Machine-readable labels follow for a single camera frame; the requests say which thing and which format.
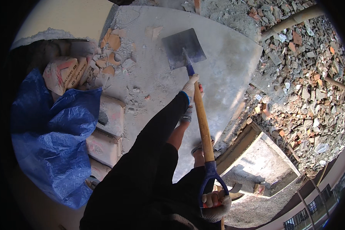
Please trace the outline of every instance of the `dusty concrete slab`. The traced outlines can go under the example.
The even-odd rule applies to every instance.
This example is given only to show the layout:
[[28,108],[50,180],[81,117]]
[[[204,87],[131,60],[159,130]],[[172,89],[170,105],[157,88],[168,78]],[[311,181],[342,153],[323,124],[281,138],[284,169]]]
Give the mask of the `dusty concrete slab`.
[[[121,6],[116,25],[126,29],[124,41],[135,44],[135,66],[115,74],[104,90],[107,95],[127,104],[123,149],[128,152],[145,124],[181,90],[188,80],[186,69],[171,71],[161,38],[194,28],[207,60],[195,63],[205,96],[211,134],[220,136],[240,104],[262,48],[244,35],[195,14],[161,7]],[[149,30],[163,26],[157,38]],[[200,142],[198,121],[193,120],[179,149],[174,182],[193,168],[191,149]]]

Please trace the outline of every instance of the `wooden shovel handle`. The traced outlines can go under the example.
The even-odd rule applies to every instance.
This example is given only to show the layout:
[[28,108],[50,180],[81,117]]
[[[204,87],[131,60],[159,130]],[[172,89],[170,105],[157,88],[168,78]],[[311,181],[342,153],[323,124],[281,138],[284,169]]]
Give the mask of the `wooden shovel handle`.
[[202,139],[202,148],[203,154],[205,156],[205,162],[214,161],[215,157],[213,156],[210,130],[208,128],[206,112],[203,106],[202,96],[200,95],[198,82],[194,83],[194,104],[197,111],[198,125],[200,137]]

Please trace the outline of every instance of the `foot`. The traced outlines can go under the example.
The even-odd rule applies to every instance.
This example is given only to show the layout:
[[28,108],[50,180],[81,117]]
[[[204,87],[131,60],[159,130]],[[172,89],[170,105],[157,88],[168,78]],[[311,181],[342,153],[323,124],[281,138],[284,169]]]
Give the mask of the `foot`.
[[[215,137],[213,137],[213,136],[211,136],[211,143],[212,143],[212,147],[213,147],[213,145],[215,144]],[[200,143],[200,145],[198,145],[197,147],[192,149],[191,155],[193,157],[196,157],[197,155],[203,155],[202,142]]]
[[180,122],[192,122],[193,105],[189,105],[185,113],[180,117]]

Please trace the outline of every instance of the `work glove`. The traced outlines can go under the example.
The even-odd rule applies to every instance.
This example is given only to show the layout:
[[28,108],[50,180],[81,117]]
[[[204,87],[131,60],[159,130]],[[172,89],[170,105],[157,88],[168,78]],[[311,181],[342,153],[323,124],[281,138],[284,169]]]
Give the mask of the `work glove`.
[[202,202],[204,207],[201,209],[202,218],[211,223],[220,221],[229,213],[231,207],[231,197],[225,196],[224,190],[203,194]]
[[198,74],[193,74],[193,76],[189,76],[189,81],[184,85],[183,91],[188,99],[189,99],[189,105],[193,104],[194,102],[194,83],[198,81],[199,75]]

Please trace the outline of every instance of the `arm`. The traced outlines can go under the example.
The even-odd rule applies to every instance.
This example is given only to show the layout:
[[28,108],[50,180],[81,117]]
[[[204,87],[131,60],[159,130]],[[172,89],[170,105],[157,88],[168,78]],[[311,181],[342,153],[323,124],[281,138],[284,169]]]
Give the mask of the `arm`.
[[[198,78],[199,76],[191,78],[184,86],[184,92],[178,93],[147,123],[130,151],[96,186],[88,200],[80,222],[81,226],[92,224],[94,219],[105,222],[124,219],[125,215],[134,212],[135,208],[140,210],[140,207],[149,205],[161,148],[174,130],[180,116],[188,108],[189,101],[193,101],[193,83]],[[151,210],[145,209],[142,215],[151,216],[148,212]]]

